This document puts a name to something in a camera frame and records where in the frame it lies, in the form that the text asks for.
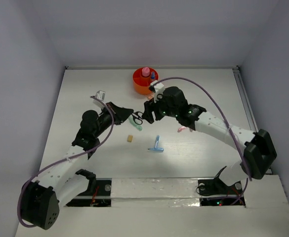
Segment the black scissors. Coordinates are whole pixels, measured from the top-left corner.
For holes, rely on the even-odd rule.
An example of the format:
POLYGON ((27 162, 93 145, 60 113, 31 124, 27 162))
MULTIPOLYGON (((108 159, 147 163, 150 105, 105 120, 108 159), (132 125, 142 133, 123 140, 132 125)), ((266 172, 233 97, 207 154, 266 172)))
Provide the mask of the black scissors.
POLYGON ((143 113, 142 113, 142 112, 140 112, 140 111, 133 112, 133 113, 131 114, 131 116, 133 117, 133 120, 134 120, 137 124, 142 125, 142 123, 143 123, 143 119, 142 119, 143 113))

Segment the tan eraser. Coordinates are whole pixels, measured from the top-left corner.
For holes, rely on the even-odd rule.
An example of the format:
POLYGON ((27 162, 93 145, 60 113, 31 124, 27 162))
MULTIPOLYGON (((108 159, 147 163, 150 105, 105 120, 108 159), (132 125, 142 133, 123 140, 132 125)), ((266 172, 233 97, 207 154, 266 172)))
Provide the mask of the tan eraser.
POLYGON ((132 135, 129 135, 129 136, 127 137, 127 141, 128 141, 128 142, 132 142, 132 140, 133 140, 133 136, 132 136, 132 135))

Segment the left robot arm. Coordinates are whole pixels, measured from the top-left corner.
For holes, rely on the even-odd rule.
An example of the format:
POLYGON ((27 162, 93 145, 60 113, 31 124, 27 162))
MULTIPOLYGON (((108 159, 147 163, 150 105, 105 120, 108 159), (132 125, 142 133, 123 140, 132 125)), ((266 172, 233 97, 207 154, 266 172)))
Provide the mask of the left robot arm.
POLYGON ((60 209, 78 194, 95 191, 96 175, 86 169, 90 157, 104 144, 99 136, 114 125, 124 123, 133 109, 118 107, 112 102, 102 105, 101 113, 83 113, 80 128, 67 153, 31 177, 22 187, 17 205, 18 220, 26 228, 48 230, 55 223, 60 209))

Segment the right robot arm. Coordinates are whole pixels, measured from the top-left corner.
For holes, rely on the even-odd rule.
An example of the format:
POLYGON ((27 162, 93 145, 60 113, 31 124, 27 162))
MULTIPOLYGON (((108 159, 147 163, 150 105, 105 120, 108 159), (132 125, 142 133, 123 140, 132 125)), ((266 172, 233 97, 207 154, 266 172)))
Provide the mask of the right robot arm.
POLYGON ((241 159, 225 166, 212 179, 199 180, 198 190, 203 196, 226 194, 231 187, 246 178, 260 180, 277 157, 270 134, 229 125, 205 108, 190 104, 176 86, 156 87, 154 98, 144 103, 143 119, 148 123, 164 117, 175 118, 182 126, 207 134, 239 152, 241 159))

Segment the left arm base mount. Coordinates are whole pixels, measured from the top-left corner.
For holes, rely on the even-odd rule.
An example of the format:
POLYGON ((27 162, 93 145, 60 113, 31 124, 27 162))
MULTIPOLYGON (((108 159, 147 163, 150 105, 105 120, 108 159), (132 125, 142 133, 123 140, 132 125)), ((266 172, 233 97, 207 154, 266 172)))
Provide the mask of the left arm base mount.
POLYGON ((74 197, 67 207, 111 207, 112 179, 97 179, 95 184, 74 197))

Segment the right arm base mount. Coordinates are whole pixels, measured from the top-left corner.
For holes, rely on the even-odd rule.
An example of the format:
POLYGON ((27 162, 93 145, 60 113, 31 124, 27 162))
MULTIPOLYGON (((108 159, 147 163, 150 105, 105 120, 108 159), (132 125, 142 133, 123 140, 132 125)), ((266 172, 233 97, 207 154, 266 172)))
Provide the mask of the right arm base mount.
POLYGON ((219 179, 199 179, 196 193, 201 206, 245 206, 243 186, 240 181, 226 186, 219 179))

